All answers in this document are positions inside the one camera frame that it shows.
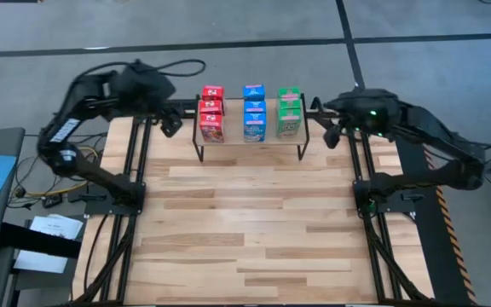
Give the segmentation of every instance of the red cereal box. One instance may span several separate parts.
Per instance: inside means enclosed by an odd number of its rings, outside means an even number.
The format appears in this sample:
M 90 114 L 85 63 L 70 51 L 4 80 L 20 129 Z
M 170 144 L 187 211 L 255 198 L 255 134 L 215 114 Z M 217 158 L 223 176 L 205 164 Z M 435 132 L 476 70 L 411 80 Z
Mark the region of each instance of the red cereal box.
M 215 85 L 205 85 L 202 90 L 202 100 L 204 101 L 212 101 L 219 100 L 222 101 L 225 96 L 225 89 L 222 86 Z
M 222 101 L 199 101 L 198 109 L 200 113 L 224 115 Z
M 201 113 L 200 130 L 205 142 L 222 143 L 222 115 Z

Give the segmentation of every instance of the white paper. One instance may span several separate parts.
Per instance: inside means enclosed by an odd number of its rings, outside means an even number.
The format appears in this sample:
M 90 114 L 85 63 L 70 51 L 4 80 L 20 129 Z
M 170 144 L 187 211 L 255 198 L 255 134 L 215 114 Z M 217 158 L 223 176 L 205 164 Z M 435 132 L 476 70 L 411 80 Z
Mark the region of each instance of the white paper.
M 83 227 L 83 222 L 69 217 L 51 214 L 48 217 L 34 217 L 31 230 L 47 235 L 56 235 L 74 240 Z M 50 256 L 40 252 L 20 251 L 14 263 L 15 269 L 30 269 L 36 271 L 63 273 L 67 258 Z

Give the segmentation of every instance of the wooden table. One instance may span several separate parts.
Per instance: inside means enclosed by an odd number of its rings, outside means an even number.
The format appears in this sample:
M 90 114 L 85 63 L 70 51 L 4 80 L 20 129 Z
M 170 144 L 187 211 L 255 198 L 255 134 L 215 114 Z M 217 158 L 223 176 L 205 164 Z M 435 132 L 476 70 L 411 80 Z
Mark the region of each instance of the wooden table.
M 111 123 L 102 167 L 122 171 L 131 125 L 131 119 Z M 209 148 L 210 158 L 200 163 L 192 130 L 190 120 L 171 139 L 158 127 L 151 134 L 147 199 L 136 226 L 125 304 L 377 301 L 350 187 L 354 171 L 347 140 L 328 149 L 323 128 L 310 120 L 309 151 L 302 161 L 294 147 L 259 145 Z M 372 137 L 371 148 L 377 171 L 401 172 L 394 144 Z M 401 213 L 386 217 L 397 262 L 432 297 L 416 226 Z M 93 217 L 86 225 L 73 281 L 76 297 L 83 292 L 100 221 Z M 89 283 L 105 263 L 112 226 L 110 217 L 95 248 Z M 390 297 L 387 269 L 380 261 Z M 113 274 L 109 298 L 116 295 L 117 277 Z

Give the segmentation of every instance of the green cereal box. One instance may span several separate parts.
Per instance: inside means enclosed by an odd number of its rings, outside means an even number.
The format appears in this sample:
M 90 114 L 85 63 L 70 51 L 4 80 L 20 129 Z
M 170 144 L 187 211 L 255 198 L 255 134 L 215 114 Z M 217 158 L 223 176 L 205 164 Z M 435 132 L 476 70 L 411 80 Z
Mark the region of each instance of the green cereal box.
M 284 97 L 300 97 L 300 89 L 298 87 L 280 88 L 278 90 L 278 98 Z
M 293 137 L 300 128 L 300 108 L 279 108 L 278 109 L 278 137 Z
M 291 109 L 291 108 L 297 108 L 299 109 L 301 105 L 301 100 L 300 98 L 295 98 L 295 97 L 284 97 L 284 98 L 278 98 L 278 109 Z

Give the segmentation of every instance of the floor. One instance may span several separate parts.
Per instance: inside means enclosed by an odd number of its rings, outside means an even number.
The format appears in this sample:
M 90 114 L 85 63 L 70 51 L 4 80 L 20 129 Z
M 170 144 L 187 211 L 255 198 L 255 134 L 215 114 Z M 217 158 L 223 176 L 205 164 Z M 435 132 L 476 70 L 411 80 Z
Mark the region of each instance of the floor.
M 344 5 L 367 87 L 391 90 L 404 101 L 429 108 L 451 130 L 491 142 L 491 4 L 344 0 Z M 446 35 L 458 40 L 448 41 Z M 402 37 L 408 42 L 399 43 Z M 293 46 L 266 43 L 299 38 L 301 43 Z M 75 75 L 104 62 L 135 58 L 152 65 L 185 58 L 206 61 L 208 69 L 198 77 L 172 79 L 178 88 L 175 98 L 191 98 L 202 84 L 224 84 L 228 96 L 238 96 L 241 85 L 262 82 L 268 89 L 297 84 L 307 96 L 326 101 L 351 89 L 359 78 L 342 38 L 332 0 L 0 3 L 0 128 L 21 126 L 37 134 L 58 110 Z M 257 41 L 256 46 L 263 41 L 268 47 L 179 47 L 233 41 Z M 129 48 L 99 55 L 82 49 L 94 47 Z M 6 52 L 16 50 L 36 52 Z M 105 130 L 107 123 L 92 120 L 77 133 Z M 35 143 L 35 137 L 25 139 L 22 158 L 35 154 Z M 51 178 L 39 164 L 24 184 L 43 190 Z M 474 192 L 444 191 L 478 301 L 491 305 L 491 185 Z M 9 210 L 5 218 L 23 223 L 35 215 L 82 211 L 79 204 L 50 210 L 35 206 L 31 211 Z M 68 285 L 24 292 L 20 306 L 60 303 L 68 293 Z

